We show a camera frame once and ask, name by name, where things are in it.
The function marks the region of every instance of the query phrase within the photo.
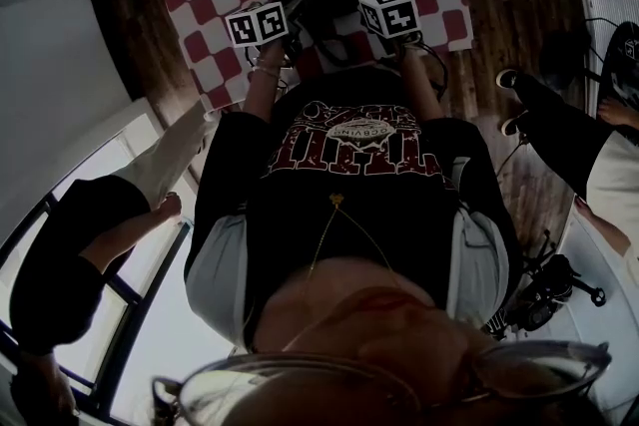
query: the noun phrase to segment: eyeglasses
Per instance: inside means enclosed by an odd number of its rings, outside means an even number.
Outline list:
[[[398,414],[404,421],[402,424],[410,424],[406,418],[412,417],[417,423],[427,410],[489,397],[553,401],[587,392],[611,360],[605,343],[599,346],[561,341],[502,343],[472,360],[472,385],[463,396],[449,403],[422,406],[414,390],[401,379],[360,362],[288,353],[242,355],[203,367],[184,383],[155,378],[154,424],[222,425],[241,401],[255,396],[257,389],[267,389],[276,400],[285,402],[317,396],[321,389],[321,399],[340,400],[346,396],[343,399],[348,400],[349,406],[357,400],[379,405],[364,408],[371,408],[376,414]],[[326,408],[329,411],[330,406],[329,402],[323,402],[323,412]]]

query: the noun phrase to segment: window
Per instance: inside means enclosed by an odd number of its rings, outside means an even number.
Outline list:
[[[57,200],[75,180],[94,179],[125,166],[157,138],[149,118],[138,118],[44,197],[0,247],[3,351],[13,346],[15,352],[9,318],[13,282]],[[182,198],[186,221],[166,222],[143,238],[105,286],[87,334],[55,350],[72,386],[84,395],[77,399],[80,408],[108,423],[149,424],[152,376],[183,378],[228,356],[233,348],[188,305],[183,269],[191,246],[196,197],[184,177],[174,191]]]

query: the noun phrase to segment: black t-shirt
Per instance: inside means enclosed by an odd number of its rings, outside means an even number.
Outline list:
[[[210,151],[186,272],[213,223],[246,201],[248,344],[269,297],[312,263],[331,194],[343,196],[340,208],[395,272],[445,307],[458,196],[395,75],[364,68],[302,84],[276,103],[270,125],[228,114]],[[374,243],[337,214],[318,259],[359,256],[385,266]]]
[[[104,284],[131,251],[104,274],[78,255],[99,234],[149,211],[142,192],[119,177],[76,180],[69,187],[31,244],[11,292],[11,323],[22,349],[46,354],[86,333]]]

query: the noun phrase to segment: t-shirt print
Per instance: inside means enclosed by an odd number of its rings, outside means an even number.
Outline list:
[[[421,151],[420,135],[421,129],[406,107],[328,107],[323,102],[310,102],[272,155],[263,178],[283,170],[343,176],[442,176],[435,155]],[[356,159],[356,154],[363,156]],[[442,177],[442,181],[448,187],[447,180]]]

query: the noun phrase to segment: shoe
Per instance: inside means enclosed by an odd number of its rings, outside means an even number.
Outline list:
[[[506,68],[505,70],[501,70],[495,79],[495,83],[502,89],[512,89],[515,85],[515,79],[519,72],[517,70],[513,70],[512,68]]]
[[[520,133],[519,127],[517,126],[517,121],[519,121],[519,118],[521,118],[521,116],[523,116],[524,114],[525,112],[519,114],[519,116],[517,116],[516,118],[510,118],[508,121],[504,122],[504,124],[501,125],[501,133],[506,137],[511,137]]]

